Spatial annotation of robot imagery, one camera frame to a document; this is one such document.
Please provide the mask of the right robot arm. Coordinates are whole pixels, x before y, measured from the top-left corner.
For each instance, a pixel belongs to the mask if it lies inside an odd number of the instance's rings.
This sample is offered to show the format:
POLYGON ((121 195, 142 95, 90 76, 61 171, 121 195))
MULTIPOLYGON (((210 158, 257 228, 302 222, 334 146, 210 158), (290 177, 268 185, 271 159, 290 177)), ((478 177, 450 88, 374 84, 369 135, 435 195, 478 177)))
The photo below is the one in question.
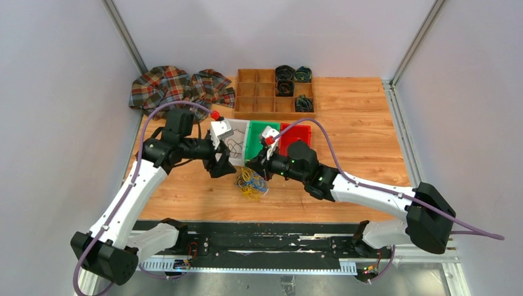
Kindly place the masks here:
POLYGON ((264 147, 246 166, 267 181, 273 175, 299 181, 318 200, 359 204, 392 215, 392 220, 359 224, 352 247, 361 257, 388 245, 414 244, 437 255, 447 249, 456 213, 429 183, 395 187, 353 175, 345 178, 343 171, 320 163, 303 141, 292 143, 286 155, 264 147))

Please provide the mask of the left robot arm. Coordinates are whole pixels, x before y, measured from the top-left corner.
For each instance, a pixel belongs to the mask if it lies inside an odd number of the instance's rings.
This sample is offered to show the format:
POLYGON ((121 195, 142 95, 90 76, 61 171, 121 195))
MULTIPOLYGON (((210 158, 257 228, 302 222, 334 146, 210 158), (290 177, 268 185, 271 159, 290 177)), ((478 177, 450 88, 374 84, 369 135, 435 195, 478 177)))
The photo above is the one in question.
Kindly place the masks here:
POLYGON ((233 134, 230 122, 212 111, 213 121, 204 138, 192 138, 195 113, 175 108, 167 113, 165 126, 146 139, 133 168, 104 214, 86 232, 76 232, 71 246, 86 271, 121 286, 128 282, 139 264, 170 250, 190 256, 188 226, 165 218, 152 229, 131 236, 147 201, 174 167, 184 159, 201 160, 212 178, 236 172, 229 161, 224 139, 233 134))

